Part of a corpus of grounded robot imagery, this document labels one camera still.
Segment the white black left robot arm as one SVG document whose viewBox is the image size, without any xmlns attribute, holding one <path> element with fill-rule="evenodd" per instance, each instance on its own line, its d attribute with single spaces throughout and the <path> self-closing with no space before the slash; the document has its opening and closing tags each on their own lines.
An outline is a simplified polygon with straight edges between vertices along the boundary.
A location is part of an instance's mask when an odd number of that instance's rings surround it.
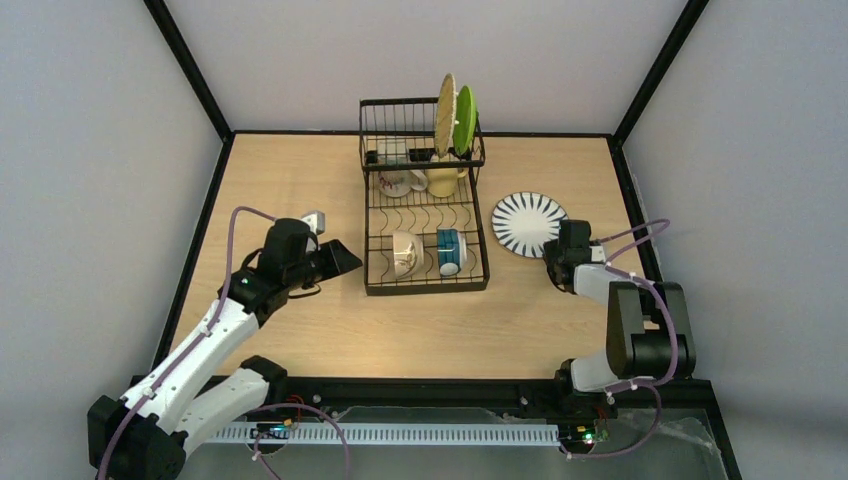
<svg viewBox="0 0 848 480">
<path fill-rule="evenodd" d="M 87 413 L 89 462 L 100 479 L 175 479 L 186 460 L 231 421 L 284 399 L 286 371 L 254 356 L 214 387 L 211 376 L 286 305 L 294 290 L 360 268 L 340 241 L 317 237 L 323 215 L 275 220 L 261 248 L 226 277 L 196 327 L 120 398 Z"/>
</svg>

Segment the yellow handled mug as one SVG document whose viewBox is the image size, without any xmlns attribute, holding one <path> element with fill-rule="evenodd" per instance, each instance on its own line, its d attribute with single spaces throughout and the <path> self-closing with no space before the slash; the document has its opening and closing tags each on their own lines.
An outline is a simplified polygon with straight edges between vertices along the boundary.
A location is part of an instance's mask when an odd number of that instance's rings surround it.
<svg viewBox="0 0 848 480">
<path fill-rule="evenodd" d="M 425 170 L 427 178 L 427 191 L 436 198 L 447 198 L 452 196 L 460 180 L 463 180 L 470 169 L 461 168 L 428 168 Z"/>
</svg>

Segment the small white patterned bowl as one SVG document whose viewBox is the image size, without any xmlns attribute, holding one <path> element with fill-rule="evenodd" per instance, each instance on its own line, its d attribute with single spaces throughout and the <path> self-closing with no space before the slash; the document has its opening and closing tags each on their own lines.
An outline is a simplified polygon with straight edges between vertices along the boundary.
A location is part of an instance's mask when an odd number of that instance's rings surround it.
<svg viewBox="0 0 848 480">
<path fill-rule="evenodd" d="M 423 265 L 424 246 L 419 235 L 396 230 L 392 233 L 393 268 L 397 279 L 414 275 Z"/>
</svg>

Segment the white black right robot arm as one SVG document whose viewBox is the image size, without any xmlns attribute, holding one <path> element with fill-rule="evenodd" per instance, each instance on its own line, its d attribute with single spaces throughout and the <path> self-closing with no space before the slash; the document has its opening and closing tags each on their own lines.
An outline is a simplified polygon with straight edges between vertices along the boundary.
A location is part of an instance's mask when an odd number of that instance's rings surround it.
<svg viewBox="0 0 848 480">
<path fill-rule="evenodd" d="M 669 225 L 661 218 L 593 239 L 587 221 L 563 219 L 557 236 L 543 244 L 551 283 L 607 309 L 603 349 L 564 363 L 573 390 L 612 396 L 656 388 L 694 372 L 697 353 L 682 286 L 613 265 L 618 256 Z"/>
</svg>

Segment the green plate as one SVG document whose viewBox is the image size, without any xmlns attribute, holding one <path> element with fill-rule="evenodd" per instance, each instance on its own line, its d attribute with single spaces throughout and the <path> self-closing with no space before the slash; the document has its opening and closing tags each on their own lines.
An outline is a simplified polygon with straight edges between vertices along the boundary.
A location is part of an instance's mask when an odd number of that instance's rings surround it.
<svg viewBox="0 0 848 480">
<path fill-rule="evenodd" d="M 457 156 L 464 156 L 471 151 L 477 118 L 478 111 L 473 90 L 465 85 L 457 95 L 452 134 L 453 148 Z"/>
</svg>

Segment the woven bamboo plate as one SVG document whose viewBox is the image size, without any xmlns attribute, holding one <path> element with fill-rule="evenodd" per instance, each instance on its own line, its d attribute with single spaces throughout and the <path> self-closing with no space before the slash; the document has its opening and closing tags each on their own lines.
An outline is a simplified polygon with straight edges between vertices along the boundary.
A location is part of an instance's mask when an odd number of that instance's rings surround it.
<svg viewBox="0 0 848 480">
<path fill-rule="evenodd" d="M 456 80 L 447 73 L 441 83 L 434 121 L 434 147 L 438 158 L 449 153 L 456 124 L 457 91 Z"/>
</svg>

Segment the white bowl dark rim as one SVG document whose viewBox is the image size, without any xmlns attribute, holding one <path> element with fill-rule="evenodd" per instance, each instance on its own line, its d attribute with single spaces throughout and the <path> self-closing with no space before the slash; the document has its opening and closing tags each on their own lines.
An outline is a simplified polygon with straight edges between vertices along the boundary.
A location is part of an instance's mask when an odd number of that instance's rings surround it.
<svg viewBox="0 0 848 480">
<path fill-rule="evenodd" d="M 467 240 L 465 234 L 457 229 L 437 230 L 437 257 L 439 273 L 442 277 L 458 275 L 467 262 Z"/>
</svg>

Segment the black wire dish rack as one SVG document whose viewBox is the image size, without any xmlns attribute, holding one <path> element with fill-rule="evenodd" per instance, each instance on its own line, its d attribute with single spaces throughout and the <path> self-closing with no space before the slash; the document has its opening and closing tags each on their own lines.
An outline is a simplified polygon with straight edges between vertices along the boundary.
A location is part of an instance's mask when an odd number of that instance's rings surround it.
<svg viewBox="0 0 848 480">
<path fill-rule="evenodd" d="M 456 167 L 468 175 L 456 192 L 436 198 L 427 191 L 410 190 L 392 198 L 379 189 L 380 179 L 402 170 L 434 167 L 434 97 L 363 99 L 359 103 L 359 157 L 365 180 L 365 291 L 369 296 L 459 293 L 483 291 L 490 268 L 477 192 L 486 160 L 481 129 L 475 129 L 471 151 L 459 156 Z M 453 228 L 465 234 L 468 259 L 455 276 L 442 277 L 437 257 L 437 230 Z M 392 233 L 409 231 L 424 246 L 422 267 L 397 279 L 393 268 Z"/>
</svg>

